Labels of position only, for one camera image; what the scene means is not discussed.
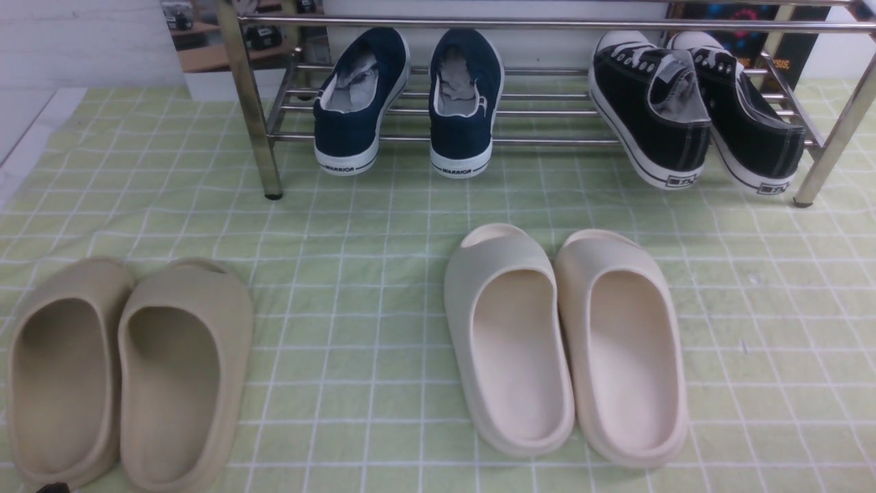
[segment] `grid pattern cloth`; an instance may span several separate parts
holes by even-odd
[[[822,81],[799,95],[827,132],[850,92]],[[384,132],[427,125],[389,117]],[[604,133],[596,119],[497,122],[502,135]],[[278,144],[286,195],[270,202],[238,105],[93,89],[0,212],[0,356],[22,297],[72,261],[114,255],[142,277],[206,256],[248,283],[257,317],[237,441],[213,491],[876,491],[874,136],[871,111],[807,210],[789,206],[793,192],[744,195],[714,154],[693,189],[667,193],[619,149],[497,148],[483,175],[455,181],[430,171],[422,144],[382,145],[357,178],[319,171],[310,145]],[[535,460],[477,438],[442,281],[464,234],[490,222],[520,226],[550,256],[575,230],[609,229],[658,261],[692,421],[674,463],[614,467],[577,428]],[[5,437],[0,491],[30,493]],[[82,491],[128,488],[116,467]]]

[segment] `slip-on sneaker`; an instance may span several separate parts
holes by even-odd
[[[498,50],[474,29],[447,31],[429,63],[432,167],[448,178],[484,172],[505,86]]]
[[[374,165],[380,125],[410,74],[410,50],[395,29],[375,27],[353,41],[314,101],[314,150],[322,169],[353,176]]]

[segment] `beige slide sandal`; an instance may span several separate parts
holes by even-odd
[[[122,465],[137,488],[207,488],[237,428],[254,314],[246,286],[223,266],[184,259],[145,278],[125,306]]]
[[[569,236],[555,262],[560,315],[588,442],[628,468],[666,464],[688,433],[675,308],[647,252],[614,232]]]
[[[511,456],[560,447],[575,404],[548,256],[512,225],[483,225],[451,255],[444,307],[471,420]]]
[[[119,261],[67,266],[23,301],[6,374],[12,458],[29,488],[93,481],[118,458],[118,320],[134,278]]]

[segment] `white wall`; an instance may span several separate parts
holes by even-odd
[[[334,13],[659,17],[662,5],[460,0],[325,0]],[[185,83],[158,0],[0,0],[0,89]],[[831,19],[848,19],[835,8]],[[429,55],[439,31],[409,33],[414,56]],[[582,66],[595,33],[494,32],[507,64]],[[333,44],[341,46],[343,35]],[[822,35],[803,72],[808,78],[856,77],[874,53],[865,35]],[[227,91],[233,96],[230,77]],[[216,91],[205,91],[218,94]]]
[[[852,21],[848,10],[833,7],[829,21]],[[876,53],[866,34],[820,34],[803,69],[802,79],[858,79]]]
[[[0,89],[182,84],[158,0],[0,0]]]

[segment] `lace-up sneaker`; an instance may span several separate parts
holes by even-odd
[[[314,149],[322,169],[351,176],[371,168],[380,124],[410,74],[410,50],[395,29],[376,27],[353,41],[314,101]]]
[[[492,157],[492,128],[505,85],[498,51],[480,32],[451,29],[429,64],[432,167],[448,178],[484,172]]]
[[[782,120],[736,58],[705,32],[676,34],[669,47],[694,57],[712,138],[731,176],[757,194],[784,192],[797,172],[806,129]]]
[[[593,53],[590,97],[642,179],[669,190],[694,184],[711,123],[688,52],[659,49],[640,32],[608,32]]]

